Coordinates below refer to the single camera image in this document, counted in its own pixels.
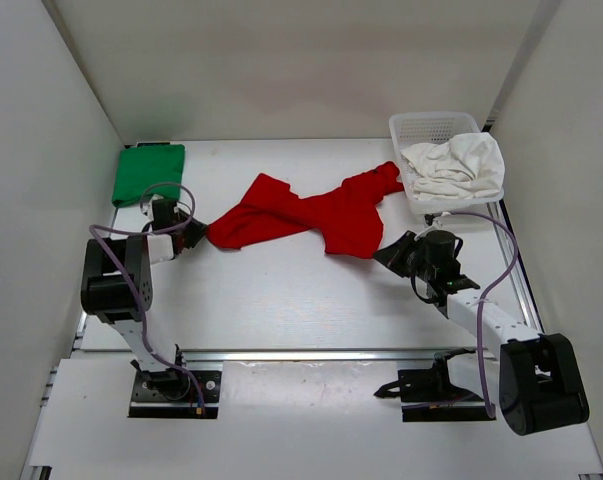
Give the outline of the red t shirt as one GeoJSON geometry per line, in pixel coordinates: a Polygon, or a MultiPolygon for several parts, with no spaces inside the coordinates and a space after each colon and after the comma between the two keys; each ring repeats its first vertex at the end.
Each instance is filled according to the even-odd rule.
{"type": "Polygon", "coordinates": [[[403,190],[398,176],[398,167],[388,161],[344,179],[330,192],[301,198],[289,184],[261,173],[241,201],[208,227],[207,239],[218,248],[239,250],[316,230],[327,254],[370,259],[384,233],[377,205],[403,190]]]}

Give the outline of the green t shirt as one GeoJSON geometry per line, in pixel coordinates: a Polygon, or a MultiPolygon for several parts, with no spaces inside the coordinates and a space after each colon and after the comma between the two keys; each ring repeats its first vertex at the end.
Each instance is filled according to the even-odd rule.
{"type": "Polygon", "coordinates": [[[180,198],[178,184],[182,181],[185,146],[161,144],[124,149],[119,154],[112,205],[123,208],[137,204],[146,190],[169,199],[180,198]]]}

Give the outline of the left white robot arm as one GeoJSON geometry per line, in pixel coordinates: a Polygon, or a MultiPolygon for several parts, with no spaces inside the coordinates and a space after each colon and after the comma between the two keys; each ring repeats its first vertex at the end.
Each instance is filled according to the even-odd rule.
{"type": "Polygon", "coordinates": [[[117,331],[136,359],[137,378],[170,402],[186,398],[202,403],[202,387],[181,349],[162,325],[149,318],[153,302],[151,266],[176,259],[195,247],[207,225],[183,210],[177,200],[148,202],[150,221],[140,232],[120,231],[118,239],[103,238],[92,226],[87,241],[80,299],[83,310],[117,331]]]}

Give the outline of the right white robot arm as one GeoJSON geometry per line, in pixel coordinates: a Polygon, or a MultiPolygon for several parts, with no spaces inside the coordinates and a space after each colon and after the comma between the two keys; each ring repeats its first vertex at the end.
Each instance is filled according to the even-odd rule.
{"type": "Polygon", "coordinates": [[[373,258],[412,283],[423,281],[421,301],[475,336],[474,347],[435,354],[427,369],[403,369],[377,398],[398,398],[406,421],[487,420],[476,402],[489,400],[520,435],[589,419],[590,409],[573,346],[517,321],[480,296],[461,272],[461,238],[439,230],[406,232],[373,258]]]}

